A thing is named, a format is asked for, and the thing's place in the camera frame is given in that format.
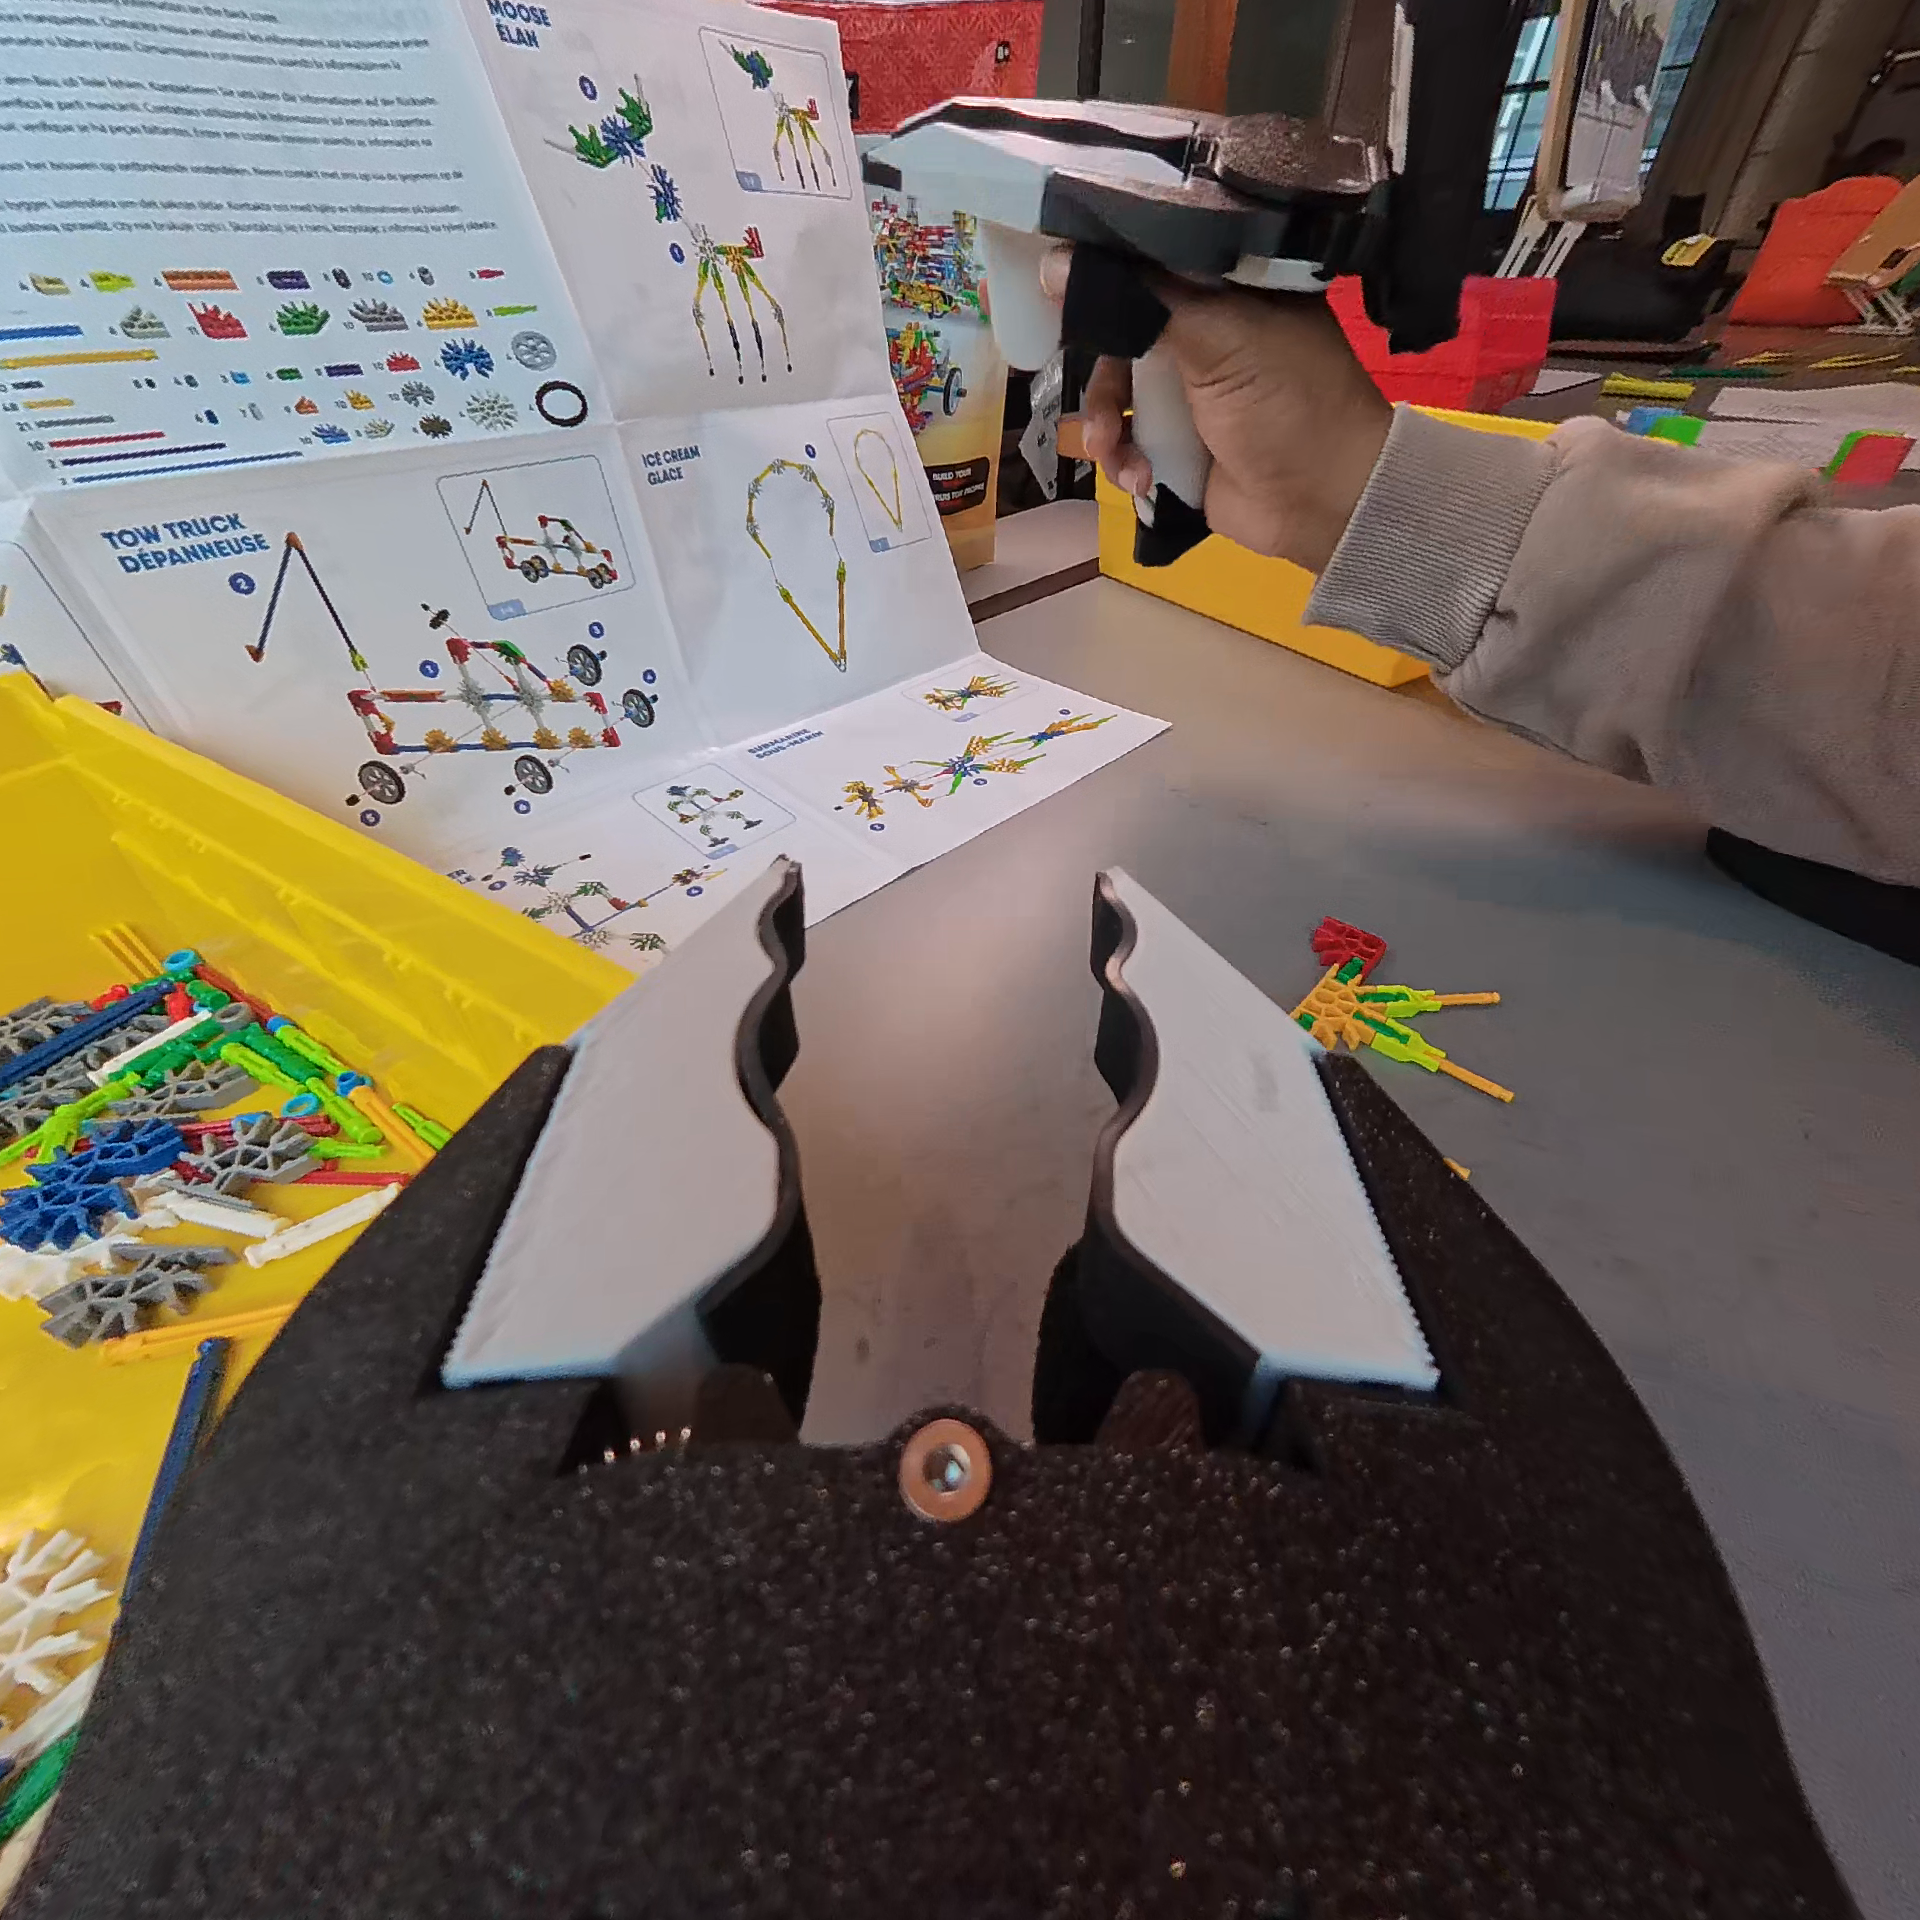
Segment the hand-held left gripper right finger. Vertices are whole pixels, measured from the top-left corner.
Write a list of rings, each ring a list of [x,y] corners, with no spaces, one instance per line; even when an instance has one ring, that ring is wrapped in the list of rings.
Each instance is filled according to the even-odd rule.
[[[1297,1382],[1427,1402],[1439,1366],[1335,1118],[1327,1052],[1127,871],[1096,878],[1096,1068],[1116,1099],[1048,1286],[1035,1438],[1093,1443],[1136,1374],[1259,1448]]]

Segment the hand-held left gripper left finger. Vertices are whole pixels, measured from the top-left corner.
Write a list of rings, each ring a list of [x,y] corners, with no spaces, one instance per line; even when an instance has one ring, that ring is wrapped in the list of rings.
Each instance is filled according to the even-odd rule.
[[[643,1434],[675,1434],[735,1365],[804,1421],[824,1286],[780,1107],[804,932],[777,855],[567,1044],[445,1387],[613,1382]]]

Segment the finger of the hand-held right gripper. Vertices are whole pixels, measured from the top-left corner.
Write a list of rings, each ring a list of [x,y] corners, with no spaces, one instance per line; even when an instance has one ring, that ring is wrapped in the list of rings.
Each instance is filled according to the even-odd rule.
[[[1040,138],[1077,149],[1188,152],[1205,133],[1205,114],[1147,102],[961,95],[907,117],[900,138],[925,127]]]
[[[900,130],[863,152],[863,181],[933,211],[962,211],[1013,234],[1072,234],[1072,214],[1049,208],[1049,179],[1069,146],[1032,135],[957,127]]]

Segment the colourful construction toy model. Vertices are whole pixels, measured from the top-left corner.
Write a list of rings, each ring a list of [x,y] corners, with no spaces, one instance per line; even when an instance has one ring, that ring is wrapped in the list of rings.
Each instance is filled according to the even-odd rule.
[[[1432,1042],[1420,1019],[1448,1010],[1499,1006],[1499,992],[1434,992],[1378,974],[1386,939],[1351,920],[1324,916],[1311,938],[1320,978],[1290,1010],[1290,1019],[1327,1052],[1375,1052],[1427,1075],[1473,1088],[1499,1103],[1514,1103],[1512,1088],[1489,1078]]]

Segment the yellow plastic bin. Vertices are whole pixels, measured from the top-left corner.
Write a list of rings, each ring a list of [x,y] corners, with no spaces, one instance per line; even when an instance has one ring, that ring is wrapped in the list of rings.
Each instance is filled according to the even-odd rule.
[[[268,787],[227,772],[31,674],[3,691],[3,994],[93,1002],[133,986],[130,950],[195,949],[235,990],[295,1019],[375,1088],[457,1130],[539,1044],[570,1038],[631,975],[508,908],[372,845]],[[103,1564],[103,1599],[31,1629],[87,1644],[51,1661],[47,1692],[5,1682],[5,1742],[106,1652],[114,1596],[144,1523],[202,1320],[233,1318],[219,1407],[279,1324],[353,1248],[229,1264],[159,1357],[106,1360],[3,1304],[5,1552],[69,1531]]]
[[[1105,578],[1372,685],[1404,688],[1428,682],[1428,664],[1415,656],[1351,630],[1311,623],[1311,572],[1263,558],[1218,534],[1167,566],[1146,566],[1136,560],[1136,509],[1105,478],[1096,479],[1096,509],[1098,568]]]

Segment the grey desk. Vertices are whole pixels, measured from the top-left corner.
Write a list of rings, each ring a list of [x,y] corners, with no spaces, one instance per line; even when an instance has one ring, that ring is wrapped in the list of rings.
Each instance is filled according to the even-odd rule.
[[[1628,1372],[1736,1576],[1866,1916],[1916,1916],[1916,968],[1722,878],[1667,796],[1093,574],[1096,517],[965,574],[1000,660],[1171,728],[808,934],[824,1274],[804,1438],[933,1402],[1029,1430],[1098,1126],[1093,875],[1291,999],[1311,932],[1499,992],[1432,1031],[1501,1103],[1372,1062]]]

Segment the person's right hand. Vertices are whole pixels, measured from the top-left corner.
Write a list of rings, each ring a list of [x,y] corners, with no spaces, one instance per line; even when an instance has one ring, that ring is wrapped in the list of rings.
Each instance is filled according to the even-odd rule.
[[[1146,276],[1212,454],[1205,517],[1240,546],[1324,572],[1395,422],[1320,294]]]

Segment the construction toy set box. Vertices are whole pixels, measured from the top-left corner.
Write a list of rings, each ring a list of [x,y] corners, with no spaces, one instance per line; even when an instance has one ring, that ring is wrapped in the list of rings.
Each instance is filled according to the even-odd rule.
[[[849,5],[834,12],[855,142],[956,95],[1039,94],[1043,5]],[[994,558],[1007,363],[976,220],[899,184],[868,192],[887,352],[961,568]]]

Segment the red plastic crate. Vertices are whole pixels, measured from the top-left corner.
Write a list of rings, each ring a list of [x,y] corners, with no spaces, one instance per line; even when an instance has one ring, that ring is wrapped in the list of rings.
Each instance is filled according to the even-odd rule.
[[[1457,336],[1427,352],[1392,352],[1386,330],[1362,306],[1360,278],[1331,282],[1328,304],[1378,390],[1461,413],[1496,413],[1532,390],[1551,336],[1556,278],[1464,278]]]

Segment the pile of colourful construction pieces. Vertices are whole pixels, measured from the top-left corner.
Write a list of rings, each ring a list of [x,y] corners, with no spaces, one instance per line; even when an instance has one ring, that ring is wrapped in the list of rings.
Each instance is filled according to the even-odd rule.
[[[5,1012],[5,1869],[241,1378],[451,1130],[192,949]]]

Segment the white folded instruction sheet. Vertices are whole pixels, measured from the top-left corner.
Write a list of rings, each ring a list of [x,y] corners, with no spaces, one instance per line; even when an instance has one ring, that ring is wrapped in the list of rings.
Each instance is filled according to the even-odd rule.
[[[5,664],[640,971],[1167,723],[981,654],[819,18],[5,5]]]

